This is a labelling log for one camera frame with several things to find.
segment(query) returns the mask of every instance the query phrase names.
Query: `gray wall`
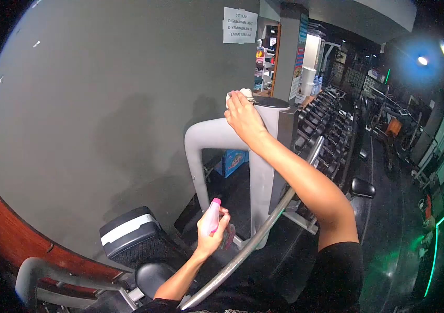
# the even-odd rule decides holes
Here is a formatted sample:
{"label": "gray wall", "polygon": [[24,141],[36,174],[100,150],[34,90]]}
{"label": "gray wall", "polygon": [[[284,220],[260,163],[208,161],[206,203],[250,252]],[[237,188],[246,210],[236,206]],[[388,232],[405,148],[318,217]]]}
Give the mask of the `gray wall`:
{"label": "gray wall", "polygon": [[1,55],[0,195],[84,256],[98,229],[140,205],[164,228],[194,195],[187,128],[251,88],[255,44],[223,44],[224,6],[258,1],[43,0]]}

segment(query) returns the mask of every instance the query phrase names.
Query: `curved metal bar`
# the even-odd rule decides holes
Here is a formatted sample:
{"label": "curved metal bar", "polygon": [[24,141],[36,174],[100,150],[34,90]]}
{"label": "curved metal bar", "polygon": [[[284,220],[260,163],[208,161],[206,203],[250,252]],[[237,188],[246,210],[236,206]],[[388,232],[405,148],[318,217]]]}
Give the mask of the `curved metal bar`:
{"label": "curved metal bar", "polygon": [[38,281],[41,278],[55,279],[66,284],[104,290],[119,291],[119,285],[108,282],[94,281],[92,279],[78,277],[67,269],[50,264],[39,257],[29,257],[24,260],[17,274],[15,291],[28,310],[36,312],[36,293]]}
{"label": "curved metal bar", "polygon": [[[324,141],[325,138],[323,136],[319,136],[319,138],[316,140],[314,146],[307,156],[307,162],[309,162],[309,164],[314,163],[314,161],[318,157]],[[247,257],[251,254],[252,251],[255,250],[261,240],[264,239],[264,237],[269,233],[270,229],[281,216],[281,213],[285,210],[294,195],[295,191],[293,190],[293,188],[289,188],[274,209],[274,211],[269,215],[260,229],[250,239],[250,241],[248,241],[244,248],[241,249],[241,251],[234,257],[234,259],[232,259],[232,261],[229,262],[229,264],[227,264],[212,280],[210,280],[203,288],[201,288],[200,291],[196,292],[195,295],[193,295],[184,305],[182,305],[181,310],[186,310],[199,304],[201,301],[206,299],[206,297],[212,294],[220,285],[222,285],[222,283],[232,273],[234,273],[234,271],[236,271],[241,263],[243,263],[243,261],[247,259]]]}

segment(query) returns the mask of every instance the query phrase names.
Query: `paper sign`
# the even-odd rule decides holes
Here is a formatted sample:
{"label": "paper sign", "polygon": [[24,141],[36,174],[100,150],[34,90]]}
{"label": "paper sign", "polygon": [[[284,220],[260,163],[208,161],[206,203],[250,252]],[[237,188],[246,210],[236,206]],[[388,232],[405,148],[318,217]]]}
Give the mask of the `paper sign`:
{"label": "paper sign", "polygon": [[224,44],[254,43],[257,17],[257,13],[224,7]]}
{"label": "paper sign", "polygon": [[297,95],[297,91],[299,90],[299,82],[300,76],[292,80],[292,90],[290,91],[290,96],[288,97],[288,100],[292,100]]}

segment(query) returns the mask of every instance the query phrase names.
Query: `gray metal frame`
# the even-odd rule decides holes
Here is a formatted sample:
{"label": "gray metal frame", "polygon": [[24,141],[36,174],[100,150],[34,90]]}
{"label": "gray metal frame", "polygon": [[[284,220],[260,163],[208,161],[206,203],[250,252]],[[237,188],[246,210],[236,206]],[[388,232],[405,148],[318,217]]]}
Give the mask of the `gray metal frame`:
{"label": "gray metal frame", "polygon": [[[278,138],[280,113],[288,111],[286,108],[271,108],[255,105],[256,110],[262,117],[269,134]],[[250,236],[262,227],[263,222],[269,217],[269,208],[278,202],[277,197],[272,197],[273,190],[281,192],[284,180],[275,179],[275,170],[258,154],[250,150],[236,134],[234,129],[227,123],[225,118],[200,122],[189,127],[184,138],[185,154],[188,159],[189,170],[193,179],[194,189],[203,212],[209,207],[208,191],[201,161],[201,151],[205,148],[237,149],[250,151]],[[234,236],[234,243],[242,249],[246,241]],[[267,236],[259,241],[257,249],[266,245]]]}
{"label": "gray metal frame", "polygon": [[[138,308],[120,284],[96,281],[76,276],[66,268],[50,264],[38,257],[29,257],[22,262],[22,265],[19,268],[17,281],[15,282],[15,291],[27,309],[33,312],[37,311],[36,299],[38,297],[38,281],[41,278],[55,279],[56,281],[65,284],[92,289],[119,291],[132,309],[136,310]],[[41,291],[39,296],[50,303],[69,306],[67,302],[69,300],[68,298],[56,297],[56,294],[53,292],[49,294],[48,292]]]}
{"label": "gray metal frame", "polygon": [[[319,155],[321,147],[323,146],[324,138],[320,136],[313,148],[307,156],[307,161],[309,164],[313,164]],[[186,310],[199,304],[201,301],[206,299],[210,294],[212,294],[222,283],[232,274],[236,269],[243,263],[244,260],[251,254],[252,251],[256,249],[259,243],[267,238],[269,231],[276,223],[278,218],[281,216],[284,209],[288,206],[290,200],[292,200],[295,195],[293,188],[289,188],[285,195],[282,197],[281,201],[276,206],[276,209],[269,215],[266,221],[262,224],[260,229],[256,232],[254,236],[246,243],[243,249],[232,259],[229,264],[227,264],[212,280],[210,280],[200,291],[193,295],[185,304],[181,306],[181,310]]]}

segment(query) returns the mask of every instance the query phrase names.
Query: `poster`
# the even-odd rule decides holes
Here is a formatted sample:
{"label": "poster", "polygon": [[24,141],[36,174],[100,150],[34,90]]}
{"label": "poster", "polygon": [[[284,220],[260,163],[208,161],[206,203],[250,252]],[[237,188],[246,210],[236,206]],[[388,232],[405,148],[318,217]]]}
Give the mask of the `poster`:
{"label": "poster", "polygon": [[224,7],[224,44],[254,43],[256,36],[256,20],[258,14],[244,9]]}
{"label": "poster", "polygon": [[299,90],[299,82],[300,76],[292,80],[292,90],[290,91],[290,96],[288,97],[288,100],[292,100],[297,95],[297,91]]}
{"label": "poster", "polygon": [[292,87],[290,88],[290,96],[288,100],[293,99],[297,95],[299,89],[300,78],[302,75],[302,65],[304,63],[304,52],[306,50],[307,24],[309,18],[302,13],[300,15],[299,41],[297,44],[297,57],[295,58],[295,67],[293,70]]}
{"label": "poster", "polygon": [[300,15],[300,28],[299,28],[299,44],[305,45],[307,38],[307,24],[309,23],[309,17],[302,13]]}

